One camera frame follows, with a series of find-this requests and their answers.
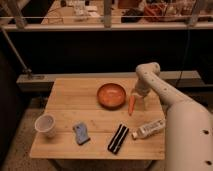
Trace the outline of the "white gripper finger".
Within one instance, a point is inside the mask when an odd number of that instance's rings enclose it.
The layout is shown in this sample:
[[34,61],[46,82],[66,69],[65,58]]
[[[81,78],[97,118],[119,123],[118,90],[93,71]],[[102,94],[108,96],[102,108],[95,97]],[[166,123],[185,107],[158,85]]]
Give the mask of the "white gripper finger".
[[146,110],[146,97],[143,97],[143,100],[142,100],[142,107],[143,107],[143,110]]

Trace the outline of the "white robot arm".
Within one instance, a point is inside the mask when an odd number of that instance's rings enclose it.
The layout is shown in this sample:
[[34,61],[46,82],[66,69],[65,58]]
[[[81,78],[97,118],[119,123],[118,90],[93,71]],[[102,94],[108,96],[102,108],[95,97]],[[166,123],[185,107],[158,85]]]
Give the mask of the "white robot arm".
[[165,171],[213,171],[211,113],[159,77],[157,62],[140,64],[136,92],[153,90],[168,106],[165,128]]

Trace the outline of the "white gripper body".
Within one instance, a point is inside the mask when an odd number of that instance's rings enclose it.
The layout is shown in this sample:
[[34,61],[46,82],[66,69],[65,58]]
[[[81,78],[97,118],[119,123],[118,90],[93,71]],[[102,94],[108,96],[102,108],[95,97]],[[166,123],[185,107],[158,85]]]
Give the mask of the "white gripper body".
[[135,84],[135,87],[133,88],[133,92],[142,97],[146,97],[150,92],[150,88],[147,87],[145,84],[142,84],[141,82],[137,82]]

